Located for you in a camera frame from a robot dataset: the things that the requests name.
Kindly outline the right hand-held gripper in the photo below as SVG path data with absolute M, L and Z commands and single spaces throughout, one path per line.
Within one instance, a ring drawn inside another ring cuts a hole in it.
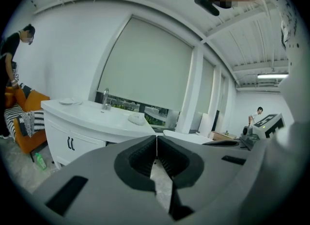
M 276 132 L 285 126 L 281 113 L 269 114 L 250 127 L 244 127 L 239 139 L 251 150 L 256 142 L 273 137 Z M 207 146 L 239 146 L 239 140 L 217 140 L 206 142 Z

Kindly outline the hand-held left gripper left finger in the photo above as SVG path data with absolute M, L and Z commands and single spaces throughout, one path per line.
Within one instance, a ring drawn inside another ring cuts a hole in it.
M 92 150 L 44 181 L 34 192 L 56 225 L 171 225 L 150 179 L 156 137 Z

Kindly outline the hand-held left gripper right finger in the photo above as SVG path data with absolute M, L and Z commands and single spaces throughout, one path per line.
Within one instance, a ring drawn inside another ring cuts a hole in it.
M 158 225 L 172 224 L 202 210 L 232 182 L 250 151 L 217 143 L 195 144 L 167 136 L 157 138 L 157 160 L 169 178 L 169 210 L 157 214 Z

